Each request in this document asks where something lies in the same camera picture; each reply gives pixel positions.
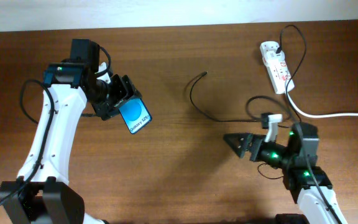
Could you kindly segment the blue Galaxy smartphone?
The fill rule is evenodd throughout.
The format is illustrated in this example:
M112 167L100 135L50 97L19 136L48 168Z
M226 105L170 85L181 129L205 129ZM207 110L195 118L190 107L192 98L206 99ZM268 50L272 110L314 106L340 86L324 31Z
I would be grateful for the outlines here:
M136 134L152 121L152 116L141 98L129 100L119 112L131 134Z

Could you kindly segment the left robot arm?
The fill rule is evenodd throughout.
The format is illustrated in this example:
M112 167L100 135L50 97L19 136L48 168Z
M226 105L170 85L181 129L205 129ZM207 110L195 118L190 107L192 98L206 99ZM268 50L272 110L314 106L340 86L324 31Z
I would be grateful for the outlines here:
M152 116L128 76L101 63L104 48L89 39L73 39L70 56L51 63L39 83L44 102L29 154L14 181L0 186L0 206L13 223L97 223L83 198L69 186L68 169L79 120L86 105L93 116L121 116L130 133Z

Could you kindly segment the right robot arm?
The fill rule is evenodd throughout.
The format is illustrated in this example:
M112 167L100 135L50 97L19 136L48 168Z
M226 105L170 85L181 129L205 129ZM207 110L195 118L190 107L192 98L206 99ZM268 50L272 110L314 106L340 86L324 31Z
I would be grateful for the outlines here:
M294 123L288 144L266 140L266 135L229 133L224 141L239 158L249 153L252 162L263 162L282 171L283 184L302 214L279 214L277 222L295 217L304 223L346 223L327 173L316 165L318 129L308 123Z

